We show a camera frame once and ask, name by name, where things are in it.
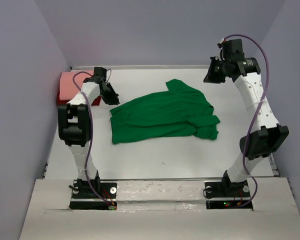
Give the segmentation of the green t-shirt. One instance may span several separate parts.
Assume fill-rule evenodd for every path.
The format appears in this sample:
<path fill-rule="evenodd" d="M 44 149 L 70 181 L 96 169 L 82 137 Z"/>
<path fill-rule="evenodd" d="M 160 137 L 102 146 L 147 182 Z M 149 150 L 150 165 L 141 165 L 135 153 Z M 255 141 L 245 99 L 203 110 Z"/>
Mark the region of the green t-shirt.
<path fill-rule="evenodd" d="M 179 79 L 166 87 L 110 110 L 114 145 L 170 137 L 217 139 L 221 121 L 206 96 Z"/>

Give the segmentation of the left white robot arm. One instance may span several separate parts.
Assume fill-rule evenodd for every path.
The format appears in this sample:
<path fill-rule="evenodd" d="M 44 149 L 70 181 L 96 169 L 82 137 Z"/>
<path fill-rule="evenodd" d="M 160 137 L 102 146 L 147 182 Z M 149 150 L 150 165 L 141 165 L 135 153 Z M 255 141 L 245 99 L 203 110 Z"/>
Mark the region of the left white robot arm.
<path fill-rule="evenodd" d="M 107 72 L 106 68 L 96 66 L 93 74 L 85 71 L 75 73 L 72 82 L 78 93 L 57 109 L 58 135 L 69 147 L 78 172 L 76 184 L 70 188 L 75 193 L 85 193 L 104 202 L 107 199 L 100 196 L 101 180 L 91 156 L 94 133 L 91 105 L 98 97 L 110 106 L 120 104 Z"/>

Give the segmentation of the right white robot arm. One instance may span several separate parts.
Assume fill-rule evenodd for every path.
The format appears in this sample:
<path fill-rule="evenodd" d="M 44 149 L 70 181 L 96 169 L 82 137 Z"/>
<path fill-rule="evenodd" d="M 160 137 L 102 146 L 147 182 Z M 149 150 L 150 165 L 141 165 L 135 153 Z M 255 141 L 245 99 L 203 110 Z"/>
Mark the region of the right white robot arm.
<path fill-rule="evenodd" d="M 212 191 L 232 196 L 242 189 L 252 170 L 276 152 L 289 135 L 286 125 L 275 117 L 266 97 L 267 85 L 262 84 L 261 68 L 256 58 L 245 56 L 241 37 L 225 37 L 218 43 L 220 53 L 211 57 L 205 83 L 221 84 L 226 78 L 238 89 L 250 125 L 246 136 L 239 141 L 240 154 L 224 172 L 221 182 Z"/>

